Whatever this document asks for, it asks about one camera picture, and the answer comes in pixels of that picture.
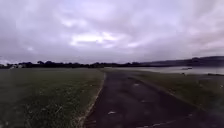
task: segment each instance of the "cloud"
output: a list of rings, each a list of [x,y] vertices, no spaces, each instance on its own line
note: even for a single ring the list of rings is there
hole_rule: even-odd
[[[222,0],[0,0],[8,61],[126,62],[223,55]]]

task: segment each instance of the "asphalt road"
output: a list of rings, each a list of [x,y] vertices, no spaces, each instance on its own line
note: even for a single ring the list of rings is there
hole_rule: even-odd
[[[87,128],[224,128],[219,117],[119,72],[109,72]]]

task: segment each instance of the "sky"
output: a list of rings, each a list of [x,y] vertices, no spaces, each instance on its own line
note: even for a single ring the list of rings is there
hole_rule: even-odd
[[[224,0],[0,0],[0,63],[224,55]]]

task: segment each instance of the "water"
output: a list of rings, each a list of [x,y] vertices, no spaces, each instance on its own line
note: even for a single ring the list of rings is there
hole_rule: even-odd
[[[140,68],[125,68],[138,71],[153,71],[161,73],[186,73],[186,74],[222,74],[224,75],[224,67],[140,67]]]

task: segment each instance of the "green field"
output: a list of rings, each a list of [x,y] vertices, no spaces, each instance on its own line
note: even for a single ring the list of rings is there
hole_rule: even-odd
[[[79,127],[102,80],[96,69],[2,69],[0,127]]]
[[[126,71],[206,111],[224,114],[224,76]]]

